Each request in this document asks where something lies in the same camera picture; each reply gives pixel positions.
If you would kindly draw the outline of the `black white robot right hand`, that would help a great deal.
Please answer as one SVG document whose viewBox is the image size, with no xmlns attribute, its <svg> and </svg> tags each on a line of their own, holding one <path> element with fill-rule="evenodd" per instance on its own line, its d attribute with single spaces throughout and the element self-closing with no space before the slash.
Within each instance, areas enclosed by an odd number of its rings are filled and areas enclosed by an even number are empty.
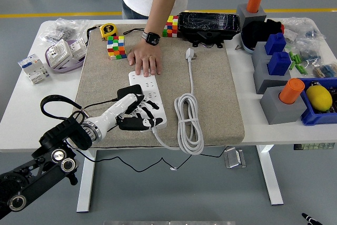
<svg viewBox="0 0 337 225">
<path fill-rule="evenodd" d="M 306 213 L 302 213 L 302 217 L 308 222 L 308 224 L 310 225 L 322 225 L 322 223 L 320 223 L 319 221 L 315 220 L 314 218 L 312 218 L 311 216 L 309 216 Z"/>
</svg>

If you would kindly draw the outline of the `person's left hand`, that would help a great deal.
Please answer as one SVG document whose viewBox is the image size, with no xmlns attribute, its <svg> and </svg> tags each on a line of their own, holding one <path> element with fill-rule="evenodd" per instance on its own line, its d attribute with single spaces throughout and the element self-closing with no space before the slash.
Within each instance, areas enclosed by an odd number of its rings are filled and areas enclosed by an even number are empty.
<svg viewBox="0 0 337 225">
<path fill-rule="evenodd" d="M 135 74 L 140 75 L 160 75 L 162 72 L 161 49 L 159 45 L 153 46 L 141 39 L 128 53 L 130 66 L 135 66 Z"/>
</svg>

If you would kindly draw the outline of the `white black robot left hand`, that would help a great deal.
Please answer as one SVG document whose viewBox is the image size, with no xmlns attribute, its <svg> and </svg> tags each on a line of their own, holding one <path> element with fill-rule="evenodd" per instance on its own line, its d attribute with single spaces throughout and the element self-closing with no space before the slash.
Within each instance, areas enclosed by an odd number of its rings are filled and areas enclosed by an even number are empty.
<svg viewBox="0 0 337 225">
<path fill-rule="evenodd" d="M 153 127 L 162 129 L 167 125 L 163 105 L 135 93 L 125 95 L 101 116 L 88 121 L 94 124 L 93 129 L 100 139 L 115 126 L 127 131 L 150 131 Z"/>
</svg>

